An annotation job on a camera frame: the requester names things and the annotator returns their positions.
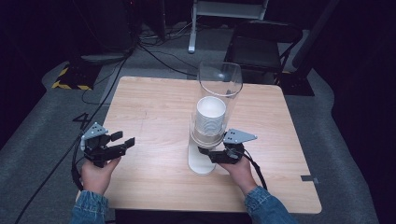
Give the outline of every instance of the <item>person's hand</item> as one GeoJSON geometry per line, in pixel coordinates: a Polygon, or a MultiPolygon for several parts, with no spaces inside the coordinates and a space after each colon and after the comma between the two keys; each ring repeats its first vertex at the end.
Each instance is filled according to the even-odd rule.
{"type": "Polygon", "coordinates": [[[233,182],[239,186],[245,195],[257,187],[247,158],[242,157],[236,164],[219,163],[219,165],[230,173],[233,182]]]}
{"type": "Polygon", "coordinates": [[[110,184],[111,174],[119,164],[121,157],[109,163],[105,162],[103,168],[93,165],[93,162],[86,160],[81,168],[82,185],[85,190],[104,195],[110,184]]]}

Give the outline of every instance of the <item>white base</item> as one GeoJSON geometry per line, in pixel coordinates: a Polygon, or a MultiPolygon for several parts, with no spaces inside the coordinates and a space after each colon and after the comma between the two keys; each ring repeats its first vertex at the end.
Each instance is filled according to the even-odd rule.
{"type": "Polygon", "coordinates": [[[198,146],[191,137],[189,141],[189,166],[198,175],[208,175],[216,168],[216,164],[212,163],[208,156],[199,152],[198,146]]]}

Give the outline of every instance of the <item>jeans jacket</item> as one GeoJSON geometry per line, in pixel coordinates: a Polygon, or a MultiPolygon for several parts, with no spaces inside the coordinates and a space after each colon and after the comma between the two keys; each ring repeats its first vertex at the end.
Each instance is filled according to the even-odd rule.
{"type": "MultiPolygon", "coordinates": [[[[282,202],[260,186],[247,195],[245,207],[254,224],[297,223],[282,202]]],[[[107,208],[107,198],[83,190],[73,207],[70,224],[103,224],[107,208]]]]}

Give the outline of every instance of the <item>wooden table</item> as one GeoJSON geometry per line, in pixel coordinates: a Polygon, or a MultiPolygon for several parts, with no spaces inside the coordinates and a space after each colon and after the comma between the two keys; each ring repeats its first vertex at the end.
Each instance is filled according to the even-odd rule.
{"type": "MultiPolygon", "coordinates": [[[[135,137],[113,173],[106,192],[110,207],[168,211],[246,212],[244,196],[217,166],[196,175],[188,165],[195,80],[122,77],[104,127],[135,137]]],[[[244,84],[228,128],[258,135],[244,143],[262,168],[268,190],[291,213],[316,214],[320,201],[282,90],[244,84]]],[[[260,179],[252,168],[253,175],[260,179]]]]}

